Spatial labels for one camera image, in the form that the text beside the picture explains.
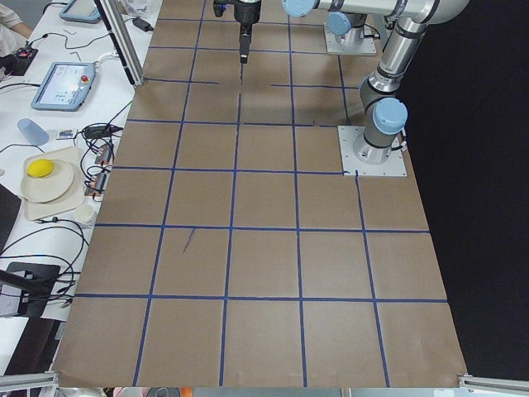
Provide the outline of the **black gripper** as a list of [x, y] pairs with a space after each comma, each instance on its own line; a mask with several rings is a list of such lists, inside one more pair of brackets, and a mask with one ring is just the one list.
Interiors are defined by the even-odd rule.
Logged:
[[242, 64], [248, 63], [250, 43], [252, 36], [252, 25], [260, 20], [260, 0], [235, 0], [234, 17], [241, 24], [239, 35], [239, 55]]

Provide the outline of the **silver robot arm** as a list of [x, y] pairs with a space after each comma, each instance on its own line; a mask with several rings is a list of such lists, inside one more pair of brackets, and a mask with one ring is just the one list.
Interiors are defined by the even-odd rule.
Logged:
[[330, 12], [326, 20], [326, 28], [340, 45], [359, 45], [365, 38], [374, 35], [365, 33], [367, 15], [351, 12]]
[[466, 1], [283, 1], [285, 12], [303, 17], [314, 9], [332, 13], [379, 14], [395, 20], [377, 69], [360, 85], [367, 117], [362, 136], [353, 144], [355, 156], [366, 164], [381, 165], [392, 151], [393, 140], [407, 121], [407, 108], [395, 98], [402, 78], [430, 24], [441, 24], [460, 14]]

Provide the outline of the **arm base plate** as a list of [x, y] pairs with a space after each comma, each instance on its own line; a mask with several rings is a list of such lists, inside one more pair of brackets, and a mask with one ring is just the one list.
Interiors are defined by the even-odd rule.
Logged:
[[331, 32], [324, 24], [326, 52], [332, 55], [375, 56], [373, 32], [367, 27], [353, 28], [343, 36]]
[[343, 174], [347, 176], [407, 177], [403, 151], [394, 137], [386, 148], [370, 146], [364, 137], [365, 127], [339, 126]]

